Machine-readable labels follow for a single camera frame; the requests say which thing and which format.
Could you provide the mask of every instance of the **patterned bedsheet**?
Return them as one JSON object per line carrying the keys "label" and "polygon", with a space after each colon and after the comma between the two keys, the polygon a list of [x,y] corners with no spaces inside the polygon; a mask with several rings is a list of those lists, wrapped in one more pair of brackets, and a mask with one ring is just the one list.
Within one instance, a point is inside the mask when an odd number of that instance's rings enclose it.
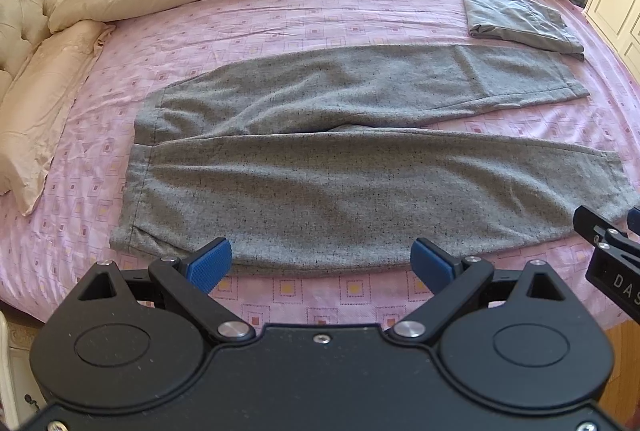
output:
{"label": "patterned bedsheet", "polygon": [[[431,127],[616,150],[640,188],[640,88],[580,9],[564,0],[538,1],[558,8],[585,45],[585,63],[566,62],[591,96]],[[23,218],[11,194],[0,198],[0,298],[46,320],[96,260],[115,259],[121,268],[147,265],[111,251],[109,234],[122,207],[134,119],[150,91],[257,56],[451,42],[506,43],[471,39],[462,0],[204,0],[118,22],[71,110],[34,214]],[[490,258],[501,268],[546,259],[609,327],[624,316],[584,279],[591,249],[575,236]],[[430,293],[410,271],[395,271],[304,280],[227,277],[211,295],[259,330],[270,321],[376,321],[386,327]]]}

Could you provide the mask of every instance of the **white pillowcase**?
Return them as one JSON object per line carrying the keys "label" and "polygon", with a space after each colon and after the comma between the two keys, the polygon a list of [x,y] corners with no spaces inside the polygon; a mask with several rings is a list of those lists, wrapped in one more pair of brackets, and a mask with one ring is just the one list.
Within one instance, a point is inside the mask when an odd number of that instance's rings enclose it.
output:
{"label": "white pillowcase", "polygon": [[0,194],[11,190],[23,215],[42,194],[69,110],[113,29],[85,20],[44,40],[0,103]]}

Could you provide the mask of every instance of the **blue gripper pad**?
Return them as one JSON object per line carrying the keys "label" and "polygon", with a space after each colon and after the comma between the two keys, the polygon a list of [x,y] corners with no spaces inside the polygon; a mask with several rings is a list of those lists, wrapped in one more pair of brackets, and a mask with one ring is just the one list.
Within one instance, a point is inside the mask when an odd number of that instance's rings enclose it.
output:
{"label": "blue gripper pad", "polygon": [[414,274],[433,292],[433,295],[455,279],[453,267],[417,239],[411,246],[410,262]]}
{"label": "blue gripper pad", "polygon": [[626,225],[630,231],[634,231],[640,236],[640,208],[633,207],[626,215]]}
{"label": "blue gripper pad", "polygon": [[208,294],[213,290],[231,268],[231,243],[228,239],[219,238],[206,245],[196,254],[202,253],[187,266],[184,273],[187,281]]}

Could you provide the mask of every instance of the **bed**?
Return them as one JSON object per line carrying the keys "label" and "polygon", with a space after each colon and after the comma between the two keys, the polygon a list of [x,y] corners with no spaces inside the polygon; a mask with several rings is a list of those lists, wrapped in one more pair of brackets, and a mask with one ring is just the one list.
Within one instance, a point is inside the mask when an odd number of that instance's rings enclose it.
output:
{"label": "bed", "polygon": [[[0,197],[0,299],[42,320],[96,261],[113,259],[123,269],[148,265],[112,251],[109,237],[122,208],[134,119],[151,91],[228,63],[283,52],[363,44],[508,44],[470,38],[462,0],[101,0],[99,6],[97,1],[60,0],[47,11],[54,32],[87,19],[114,21],[116,30],[78,91],[33,213],[22,216],[11,194]],[[586,61],[566,63],[590,97],[430,128],[617,151],[640,190],[640,87],[579,8],[568,0],[535,1],[556,8],[584,45]],[[487,257],[499,268],[545,259],[609,328],[626,316],[586,282],[591,249],[573,236]],[[388,327],[430,297],[406,270],[304,279],[231,276],[210,295],[258,331],[278,321],[375,321]]]}

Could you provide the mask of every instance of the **square pattern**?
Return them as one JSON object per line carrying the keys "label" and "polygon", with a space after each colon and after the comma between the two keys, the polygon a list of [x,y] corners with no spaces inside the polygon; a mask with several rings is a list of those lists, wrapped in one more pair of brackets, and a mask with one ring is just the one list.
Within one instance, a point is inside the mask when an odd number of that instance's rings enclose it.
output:
{"label": "square pattern", "polygon": [[593,247],[588,243],[584,242],[578,245],[572,245],[571,253],[574,257],[574,271],[578,272],[586,270],[587,267],[589,267],[591,254],[593,254]]}
{"label": "square pattern", "polygon": [[271,321],[271,307],[268,305],[251,305],[242,303],[242,319],[261,331],[265,323]]}
{"label": "square pattern", "polygon": [[431,290],[413,272],[406,273],[406,284],[409,301],[427,301],[433,296]]}
{"label": "square pattern", "polygon": [[231,299],[238,301],[238,277],[225,276],[211,291],[213,299]]}
{"label": "square pattern", "polygon": [[363,276],[340,276],[340,304],[366,305],[371,303],[371,281],[369,274]]}
{"label": "square pattern", "polygon": [[306,323],[309,325],[337,325],[337,308],[307,308]]}
{"label": "square pattern", "polygon": [[403,319],[406,312],[406,305],[377,307],[376,322],[382,326],[383,330],[386,330]]}
{"label": "square pattern", "polygon": [[273,278],[272,301],[274,303],[303,303],[302,280]]}

